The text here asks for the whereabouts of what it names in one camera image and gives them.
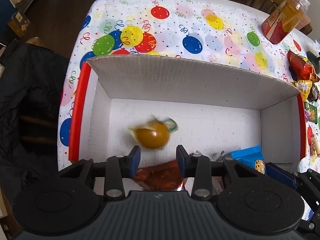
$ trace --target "plastic bottle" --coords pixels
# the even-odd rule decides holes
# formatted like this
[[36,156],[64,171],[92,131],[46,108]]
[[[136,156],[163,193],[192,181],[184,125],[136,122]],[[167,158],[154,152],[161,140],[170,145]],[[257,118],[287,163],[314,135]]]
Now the plastic bottle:
[[262,33],[273,44],[278,44],[304,17],[309,5],[308,0],[284,0],[262,23]]

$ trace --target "red balloon print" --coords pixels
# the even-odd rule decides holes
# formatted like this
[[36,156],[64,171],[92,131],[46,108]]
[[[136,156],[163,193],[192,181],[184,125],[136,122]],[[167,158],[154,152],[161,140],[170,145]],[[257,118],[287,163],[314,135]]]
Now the red balloon print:
[[293,40],[293,43],[296,45],[298,51],[301,51],[300,45],[295,40]]
[[116,51],[112,52],[111,54],[116,54],[116,55],[127,55],[127,54],[130,54],[129,51],[127,51],[126,49],[124,48],[121,48],[121,49],[117,49]]
[[166,8],[161,7],[161,6],[153,7],[151,9],[151,14],[153,17],[155,17],[157,19],[166,19],[170,15],[169,11]]
[[135,46],[137,52],[146,53],[155,49],[157,45],[156,38],[150,33],[144,33],[140,44]]
[[308,144],[311,145],[311,137],[313,136],[312,128],[309,125],[307,129],[307,138],[308,138]]

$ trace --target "white cardboard box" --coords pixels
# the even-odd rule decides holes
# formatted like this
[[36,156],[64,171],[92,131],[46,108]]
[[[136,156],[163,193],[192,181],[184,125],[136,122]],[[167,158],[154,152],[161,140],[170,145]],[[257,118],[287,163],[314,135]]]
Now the white cardboard box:
[[188,153],[262,145],[266,162],[297,170],[305,134],[294,86],[269,76],[203,61],[150,55],[87,60],[81,70],[70,130],[69,159],[105,161],[136,144],[128,127],[156,117],[179,126],[163,150],[141,150],[140,167]]

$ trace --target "table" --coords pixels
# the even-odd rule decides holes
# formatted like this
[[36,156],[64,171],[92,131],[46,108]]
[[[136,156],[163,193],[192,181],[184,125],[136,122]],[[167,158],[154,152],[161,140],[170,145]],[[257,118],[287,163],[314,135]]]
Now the table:
[[[306,56],[311,50],[317,55],[319,44],[298,30],[280,44],[271,44],[260,31],[267,17],[262,11],[228,0],[95,1],[79,32],[64,83],[58,123],[59,170],[70,165],[74,94],[86,59],[147,53],[240,67],[291,82],[287,51]],[[306,126],[319,135],[318,124],[307,122]],[[308,168],[318,171],[320,158],[311,160],[309,148],[300,162],[300,172]]]

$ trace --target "box flap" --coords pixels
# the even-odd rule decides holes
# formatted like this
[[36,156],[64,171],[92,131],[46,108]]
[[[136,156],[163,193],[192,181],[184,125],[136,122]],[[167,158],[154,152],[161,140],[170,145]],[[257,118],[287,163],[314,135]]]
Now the box flap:
[[110,98],[262,110],[299,94],[286,82],[216,63],[151,55],[111,55],[87,62]]

